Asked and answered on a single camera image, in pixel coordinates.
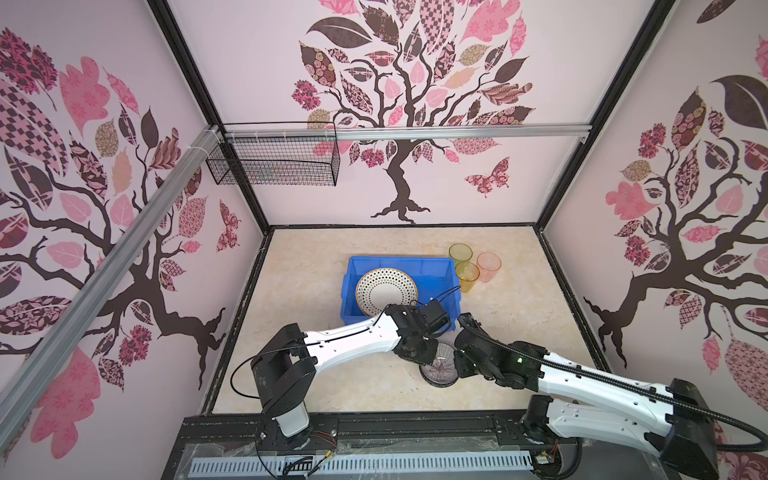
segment metal mesh basket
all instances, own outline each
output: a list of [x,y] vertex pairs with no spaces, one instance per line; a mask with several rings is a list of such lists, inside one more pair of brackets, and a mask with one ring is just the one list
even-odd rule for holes
[[339,176],[336,127],[326,122],[303,123],[307,129],[237,133],[218,145],[207,159],[217,184],[236,184],[242,169],[251,184],[333,185]]

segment silver metal bar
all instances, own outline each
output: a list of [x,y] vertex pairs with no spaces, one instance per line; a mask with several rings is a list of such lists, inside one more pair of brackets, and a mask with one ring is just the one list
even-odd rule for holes
[[123,279],[194,171],[219,143],[218,128],[200,132],[178,165],[120,237],[104,262],[74,296],[58,322],[0,393],[0,449],[14,437],[32,408],[61,371],[83,334]]
[[[403,140],[411,138],[486,138],[486,137],[584,137],[589,124],[467,125],[462,127],[337,128],[340,141]],[[227,132],[227,138],[322,137],[327,129],[240,130]]]

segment beige table surface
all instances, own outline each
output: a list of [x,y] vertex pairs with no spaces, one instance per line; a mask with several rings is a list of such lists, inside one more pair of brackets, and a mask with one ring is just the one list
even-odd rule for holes
[[[260,412],[259,400],[238,396],[234,368],[282,326],[304,330],[342,326],[341,285],[355,255],[447,257],[453,243],[491,251],[503,266],[490,283],[462,295],[488,334],[505,343],[525,340],[593,366],[557,280],[530,227],[348,228],[276,230],[253,293],[214,413]],[[452,344],[455,333],[441,341]],[[235,386],[258,395],[244,366]],[[318,374],[306,395],[310,412],[524,409],[532,392],[502,388],[474,376],[448,388],[429,385],[419,366],[393,353],[374,353]]]

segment plate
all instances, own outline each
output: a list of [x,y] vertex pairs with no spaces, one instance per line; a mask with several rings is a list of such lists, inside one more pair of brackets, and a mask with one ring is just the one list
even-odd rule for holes
[[419,365],[419,371],[429,385],[445,388],[458,380],[458,371],[453,362],[454,348],[445,343],[438,343],[437,355],[431,365]]
[[390,303],[411,305],[419,298],[419,290],[407,273],[396,268],[377,268],[362,276],[355,298],[363,313],[375,316]]

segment cup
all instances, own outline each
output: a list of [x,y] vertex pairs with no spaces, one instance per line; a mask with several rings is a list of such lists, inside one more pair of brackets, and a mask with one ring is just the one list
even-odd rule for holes
[[480,269],[472,262],[459,262],[456,265],[456,276],[462,286],[462,293],[467,293],[475,286],[475,280],[480,276]]
[[496,273],[502,268],[502,259],[491,252],[480,253],[476,262],[480,269],[480,278],[478,278],[478,280],[483,283],[488,283],[493,280],[493,277],[496,276]]
[[472,249],[463,243],[454,243],[451,248],[448,249],[448,255],[451,256],[454,262],[468,262],[472,259]]

